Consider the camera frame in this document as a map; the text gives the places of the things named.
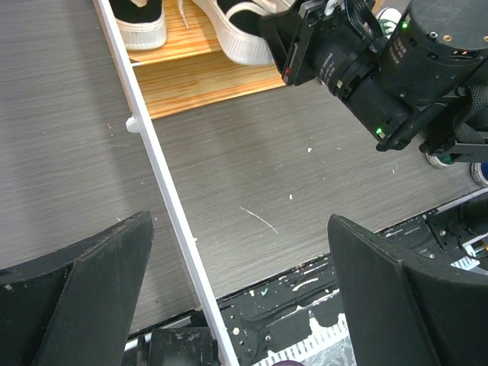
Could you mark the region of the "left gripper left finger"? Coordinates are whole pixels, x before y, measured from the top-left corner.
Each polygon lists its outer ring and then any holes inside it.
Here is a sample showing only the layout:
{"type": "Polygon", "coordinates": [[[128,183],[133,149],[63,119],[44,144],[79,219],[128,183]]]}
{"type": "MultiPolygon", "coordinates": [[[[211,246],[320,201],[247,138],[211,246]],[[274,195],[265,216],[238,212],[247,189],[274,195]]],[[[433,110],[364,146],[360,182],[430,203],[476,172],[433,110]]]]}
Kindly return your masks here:
{"type": "Polygon", "coordinates": [[[3,365],[119,365],[154,236],[141,211],[1,270],[3,365]]]}

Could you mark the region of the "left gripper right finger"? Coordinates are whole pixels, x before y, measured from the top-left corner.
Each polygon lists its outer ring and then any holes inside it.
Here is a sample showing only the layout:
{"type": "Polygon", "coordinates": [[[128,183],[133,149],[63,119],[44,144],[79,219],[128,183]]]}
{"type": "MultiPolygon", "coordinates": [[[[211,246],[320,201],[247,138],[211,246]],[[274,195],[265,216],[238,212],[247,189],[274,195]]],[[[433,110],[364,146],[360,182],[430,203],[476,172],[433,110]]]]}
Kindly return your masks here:
{"type": "Polygon", "coordinates": [[[485,365],[487,277],[333,214],[328,238],[359,365],[485,365]]]}

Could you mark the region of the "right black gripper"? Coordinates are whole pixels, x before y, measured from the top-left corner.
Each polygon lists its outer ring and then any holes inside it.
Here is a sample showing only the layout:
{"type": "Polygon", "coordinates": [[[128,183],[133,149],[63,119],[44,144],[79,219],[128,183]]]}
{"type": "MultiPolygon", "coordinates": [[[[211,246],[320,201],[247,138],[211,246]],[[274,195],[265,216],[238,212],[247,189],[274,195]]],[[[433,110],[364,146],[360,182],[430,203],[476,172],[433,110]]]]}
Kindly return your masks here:
{"type": "Polygon", "coordinates": [[[375,1],[296,1],[258,21],[285,85],[329,84],[377,38],[375,1]]]}

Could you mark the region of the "black white sneaker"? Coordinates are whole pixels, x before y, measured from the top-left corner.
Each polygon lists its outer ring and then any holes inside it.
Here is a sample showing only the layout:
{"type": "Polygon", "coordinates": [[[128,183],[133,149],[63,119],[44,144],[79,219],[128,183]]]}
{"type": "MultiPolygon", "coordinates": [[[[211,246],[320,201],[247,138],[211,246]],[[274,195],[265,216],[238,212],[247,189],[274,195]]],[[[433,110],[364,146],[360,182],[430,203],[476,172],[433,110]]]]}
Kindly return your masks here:
{"type": "Polygon", "coordinates": [[[129,51],[154,50],[167,40],[161,0],[110,0],[124,46],[129,51]]]}
{"type": "Polygon", "coordinates": [[[266,41],[259,35],[258,21],[267,15],[288,10],[292,1],[194,2],[209,18],[221,50],[231,61],[244,66],[273,63],[266,41]]]}

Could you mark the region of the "white cabinet door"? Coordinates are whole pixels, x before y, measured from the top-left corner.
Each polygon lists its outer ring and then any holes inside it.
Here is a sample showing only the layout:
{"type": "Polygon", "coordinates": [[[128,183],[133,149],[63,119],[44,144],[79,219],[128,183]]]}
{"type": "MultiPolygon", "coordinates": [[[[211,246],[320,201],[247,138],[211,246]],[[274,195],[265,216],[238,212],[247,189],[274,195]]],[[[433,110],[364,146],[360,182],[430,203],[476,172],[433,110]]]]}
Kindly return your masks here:
{"type": "Polygon", "coordinates": [[[112,59],[132,113],[132,119],[136,124],[133,132],[139,133],[143,140],[195,293],[206,317],[207,324],[212,331],[212,335],[217,340],[220,361],[224,365],[237,365],[239,361],[236,357],[230,334],[224,323],[204,264],[197,249],[196,240],[181,205],[169,166],[124,46],[114,13],[108,1],[95,1],[94,6],[101,26],[104,29],[104,35],[111,50],[112,59]]]}

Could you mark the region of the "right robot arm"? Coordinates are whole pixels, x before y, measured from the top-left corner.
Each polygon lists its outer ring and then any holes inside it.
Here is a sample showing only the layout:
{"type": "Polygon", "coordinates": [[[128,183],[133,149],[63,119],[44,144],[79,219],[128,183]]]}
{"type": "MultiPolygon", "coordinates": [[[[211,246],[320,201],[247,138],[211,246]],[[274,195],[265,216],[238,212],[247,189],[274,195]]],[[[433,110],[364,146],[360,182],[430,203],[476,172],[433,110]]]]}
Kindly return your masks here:
{"type": "Polygon", "coordinates": [[[371,1],[298,1],[258,28],[286,85],[322,82],[377,141],[487,160],[487,3],[411,1],[385,35],[371,1]]]}

